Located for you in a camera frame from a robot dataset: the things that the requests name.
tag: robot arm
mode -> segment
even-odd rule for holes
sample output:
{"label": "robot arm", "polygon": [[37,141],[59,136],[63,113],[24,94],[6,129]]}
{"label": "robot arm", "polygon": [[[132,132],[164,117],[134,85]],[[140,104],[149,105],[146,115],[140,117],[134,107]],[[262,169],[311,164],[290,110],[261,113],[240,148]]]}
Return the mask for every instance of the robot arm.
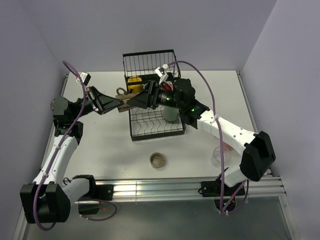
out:
{"label": "robot arm", "polygon": [[[81,77],[83,79],[85,78],[84,83],[87,85],[90,75],[82,73]],[[55,126],[55,138],[52,149],[38,176],[31,184],[23,185],[20,190],[20,198],[25,217],[30,224],[35,223],[33,203],[36,190],[39,186],[41,186],[41,188],[39,197],[37,198],[36,211],[40,223],[64,223],[69,217],[72,204],[81,197],[90,197],[96,193],[96,182],[92,175],[77,175],[73,177],[70,184],[62,187],[63,177],[70,158],[77,149],[83,135],[83,123],[80,121],[75,123],[72,130],[64,139],[50,170],[47,173],[44,172],[48,168],[63,135],[78,115],[82,102],[83,99],[70,102],[62,96],[56,97],[51,102]],[[106,96],[100,93],[94,86],[89,86],[86,88],[86,104],[81,116],[91,112],[103,115],[122,104],[122,100]],[[44,174],[46,178],[43,184],[40,184]]]}
{"label": "robot arm", "polygon": [[269,135],[263,131],[257,134],[245,130],[220,116],[214,116],[212,110],[195,99],[195,93],[189,79],[176,80],[174,90],[162,90],[157,82],[149,81],[148,89],[129,100],[128,104],[144,109],[158,105],[177,108],[187,125],[220,138],[216,122],[218,118],[223,141],[241,156],[240,165],[225,171],[225,184],[233,187],[246,179],[259,181],[276,159]]}

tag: dish rack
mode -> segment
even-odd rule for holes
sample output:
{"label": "dish rack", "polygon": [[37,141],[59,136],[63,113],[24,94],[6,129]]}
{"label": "dish rack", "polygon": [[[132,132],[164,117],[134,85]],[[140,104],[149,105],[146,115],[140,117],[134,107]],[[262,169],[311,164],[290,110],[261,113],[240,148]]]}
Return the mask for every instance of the dish rack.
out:
{"label": "dish rack", "polygon": [[[144,51],[123,54],[124,79],[128,91],[128,86],[145,85],[150,80],[159,81],[160,77],[155,69],[163,64],[176,61],[173,49]],[[167,83],[174,84],[175,80],[181,78],[178,64],[171,65],[166,72],[169,77]],[[139,77],[139,82],[128,82],[131,77]],[[135,107],[129,112],[130,136],[132,141],[156,139],[170,136],[183,135],[186,131],[186,124],[180,117],[176,121],[166,121],[163,118],[164,106],[160,105],[156,109],[143,109]]]}

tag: gray cylinder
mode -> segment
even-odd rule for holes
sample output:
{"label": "gray cylinder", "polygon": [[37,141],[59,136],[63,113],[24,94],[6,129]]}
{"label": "gray cylinder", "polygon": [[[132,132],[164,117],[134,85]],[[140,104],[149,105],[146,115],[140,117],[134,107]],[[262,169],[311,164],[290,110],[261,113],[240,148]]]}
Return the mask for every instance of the gray cylinder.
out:
{"label": "gray cylinder", "polygon": [[163,118],[168,121],[168,122],[174,122],[178,119],[179,116],[179,109],[169,107],[169,106],[164,106],[163,110]]}

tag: brown object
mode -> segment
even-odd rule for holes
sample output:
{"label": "brown object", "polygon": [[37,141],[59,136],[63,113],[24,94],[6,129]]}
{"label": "brown object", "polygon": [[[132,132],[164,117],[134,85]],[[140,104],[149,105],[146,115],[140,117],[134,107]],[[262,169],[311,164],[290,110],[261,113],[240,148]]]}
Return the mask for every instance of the brown object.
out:
{"label": "brown object", "polygon": [[159,169],[165,164],[165,156],[160,152],[152,153],[150,156],[150,163],[152,167]]}
{"label": "brown object", "polygon": [[123,104],[118,106],[119,113],[135,108],[135,106],[129,105],[127,101],[135,97],[137,95],[136,93],[128,93],[122,87],[118,87],[116,89],[116,94],[117,95],[115,95],[115,98],[123,101]]}
{"label": "brown object", "polygon": [[226,149],[228,149],[229,151],[231,151],[233,148],[232,146],[230,146],[229,144],[223,142],[223,147],[225,147]]}

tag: metal frame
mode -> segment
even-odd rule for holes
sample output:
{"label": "metal frame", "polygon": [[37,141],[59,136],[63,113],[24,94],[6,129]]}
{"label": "metal frame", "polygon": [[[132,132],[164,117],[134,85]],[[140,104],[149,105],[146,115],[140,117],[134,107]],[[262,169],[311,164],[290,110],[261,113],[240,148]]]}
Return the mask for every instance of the metal frame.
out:
{"label": "metal frame", "polygon": [[[113,202],[155,202],[205,200],[198,193],[202,181],[214,181],[215,177],[190,177],[171,179],[137,180],[98,180],[97,185],[113,185]],[[285,197],[286,191],[279,176],[273,176],[271,170],[259,182],[249,182],[249,198]]]}
{"label": "metal frame", "polygon": [[[240,72],[236,72],[240,87],[245,99],[247,109],[253,129],[257,132],[248,98],[242,83]],[[68,74],[65,76],[64,84],[61,91],[61,96],[64,94],[68,80]],[[49,140],[52,137],[54,126],[49,135]],[[50,146],[50,141],[46,145],[42,165],[46,160]],[[201,187],[202,181],[212,181],[214,177],[191,177],[191,178],[161,178],[161,179],[136,179],[136,180],[96,180],[97,185],[114,185],[113,202],[150,202],[150,201],[183,201],[183,200],[208,200],[213,197],[202,197],[198,194],[198,189]],[[288,230],[293,240],[300,240],[300,234],[295,224],[293,214],[290,210],[287,201],[287,194],[280,176],[273,176],[269,169],[259,182],[249,182],[249,198],[261,197],[279,197],[283,215],[288,226]],[[94,203],[94,201],[77,201],[78,203]],[[26,231],[27,221],[22,209],[18,225],[13,239],[22,240]]]}

